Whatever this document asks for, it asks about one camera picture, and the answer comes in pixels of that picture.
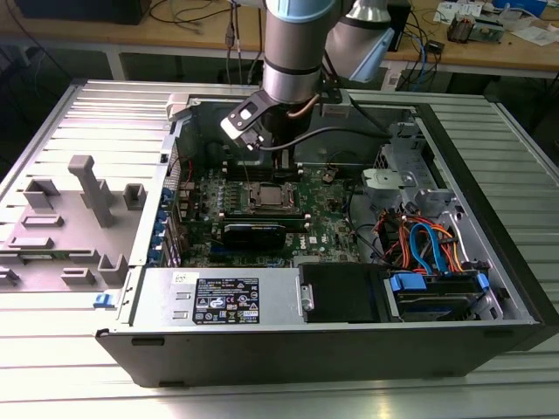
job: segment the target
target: white label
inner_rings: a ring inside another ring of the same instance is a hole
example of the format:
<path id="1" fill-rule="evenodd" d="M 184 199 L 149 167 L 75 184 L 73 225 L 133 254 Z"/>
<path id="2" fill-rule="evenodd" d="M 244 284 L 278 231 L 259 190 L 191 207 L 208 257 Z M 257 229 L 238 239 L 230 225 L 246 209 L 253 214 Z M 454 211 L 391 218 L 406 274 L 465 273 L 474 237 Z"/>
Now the white label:
<path id="1" fill-rule="evenodd" d="M 200 278 L 200 272 L 175 272 L 173 284 L 195 284 Z"/>

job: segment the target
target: table leg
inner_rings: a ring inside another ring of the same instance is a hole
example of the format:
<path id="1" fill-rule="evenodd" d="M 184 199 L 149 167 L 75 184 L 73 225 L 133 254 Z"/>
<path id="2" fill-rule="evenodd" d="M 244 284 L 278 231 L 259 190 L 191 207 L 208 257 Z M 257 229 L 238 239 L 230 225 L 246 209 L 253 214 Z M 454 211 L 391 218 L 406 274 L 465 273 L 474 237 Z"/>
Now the table leg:
<path id="1" fill-rule="evenodd" d="M 384 81 L 381 90 L 396 90 L 402 71 L 405 70 L 407 66 L 407 61 L 389 61 L 386 74 L 384 74 Z"/>
<path id="2" fill-rule="evenodd" d="M 107 61 L 109 67 L 111 67 L 111 73 L 113 74 L 113 80 L 126 80 L 126 72 L 124 66 L 122 65 L 121 52 L 115 45 L 110 45 L 107 50 L 105 50 L 107 55 Z"/>

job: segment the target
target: sticker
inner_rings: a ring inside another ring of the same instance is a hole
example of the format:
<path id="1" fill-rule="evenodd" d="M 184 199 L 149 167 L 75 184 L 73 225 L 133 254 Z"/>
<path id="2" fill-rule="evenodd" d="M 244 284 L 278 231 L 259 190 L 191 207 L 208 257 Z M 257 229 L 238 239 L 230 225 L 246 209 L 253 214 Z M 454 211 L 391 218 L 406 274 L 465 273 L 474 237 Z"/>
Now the sticker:
<path id="1" fill-rule="evenodd" d="M 200 278 L 200 272 L 174 272 L 173 284 L 194 284 Z"/>
<path id="2" fill-rule="evenodd" d="M 258 278 L 198 278 L 195 302 L 197 325 L 260 322 Z"/>

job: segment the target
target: motherboard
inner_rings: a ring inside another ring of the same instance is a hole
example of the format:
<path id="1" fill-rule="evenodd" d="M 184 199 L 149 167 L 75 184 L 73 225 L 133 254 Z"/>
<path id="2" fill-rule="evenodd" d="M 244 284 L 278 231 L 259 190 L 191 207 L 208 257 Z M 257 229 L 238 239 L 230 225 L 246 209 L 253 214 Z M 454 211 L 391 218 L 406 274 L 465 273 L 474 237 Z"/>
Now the motherboard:
<path id="1" fill-rule="evenodd" d="M 344 218 L 347 185 L 304 168 L 297 182 L 252 182 L 216 170 L 181 186 L 183 267 L 295 267 L 358 262 Z"/>

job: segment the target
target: gray plastic bracket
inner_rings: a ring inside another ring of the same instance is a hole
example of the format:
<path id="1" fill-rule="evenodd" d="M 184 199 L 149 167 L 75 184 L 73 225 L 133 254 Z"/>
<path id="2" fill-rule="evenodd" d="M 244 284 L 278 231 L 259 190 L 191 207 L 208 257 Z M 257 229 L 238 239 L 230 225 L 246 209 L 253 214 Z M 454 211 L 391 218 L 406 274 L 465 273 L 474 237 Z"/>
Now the gray plastic bracket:
<path id="1" fill-rule="evenodd" d="M 58 214 L 53 214 L 51 216 L 26 216 L 21 224 L 26 229 L 61 227 L 62 224 L 64 224 L 64 220 Z"/>
<path id="2" fill-rule="evenodd" d="M 78 178 L 99 226 L 105 229 L 113 225 L 114 218 L 108 208 L 107 199 L 93 174 L 94 164 L 95 161 L 91 155 L 75 155 L 68 164 L 68 171 Z"/>
<path id="3" fill-rule="evenodd" d="M 97 266 L 97 271 L 107 285 L 123 286 L 128 272 L 128 262 L 124 255 L 120 255 L 116 265 L 113 266 L 107 255 L 103 255 L 99 266 Z"/>
<path id="4" fill-rule="evenodd" d="M 0 285 L 15 286 L 19 280 L 19 276 L 12 269 L 0 267 Z"/>
<path id="5" fill-rule="evenodd" d="M 8 247 L 17 249 L 52 249 L 54 242 L 50 237 L 13 237 Z"/>
<path id="6" fill-rule="evenodd" d="M 66 285 L 93 285 L 95 276 L 88 268 L 64 268 L 60 278 Z"/>
<path id="7" fill-rule="evenodd" d="M 70 253 L 68 257 L 75 264 L 96 264 L 101 259 L 96 249 L 92 249 L 88 253 Z"/>
<path id="8" fill-rule="evenodd" d="M 111 193 L 110 189 L 108 188 L 107 181 L 105 179 L 100 179 L 97 181 L 97 183 L 99 184 L 99 189 L 101 191 L 101 194 L 105 197 L 105 200 L 107 201 L 107 205 L 110 208 L 111 204 L 113 203 L 114 196 Z M 86 205 L 86 208 L 90 210 L 91 206 L 89 205 L 89 201 L 87 200 L 86 194 L 81 193 L 79 195 L 81 196 L 81 199 L 84 201 L 84 205 Z"/>
<path id="9" fill-rule="evenodd" d="M 52 211 L 48 196 L 59 196 L 60 193 L 50 179 L 32 180 L 25 188 L 24 196 L 35 212 Z"/>
<path id="10" fill-rule="evenodd" d="M 146 203 L 146 190 L 141 183 L 129 183 L 122 192 L 129 211 L 141 211 Z"/>
<path id="11" fill-rule="evenodd" d="M 0 255 L 0 264 L 22 265 L 25 264 L 25 261 L 17 253 L 3 253 Z"/>

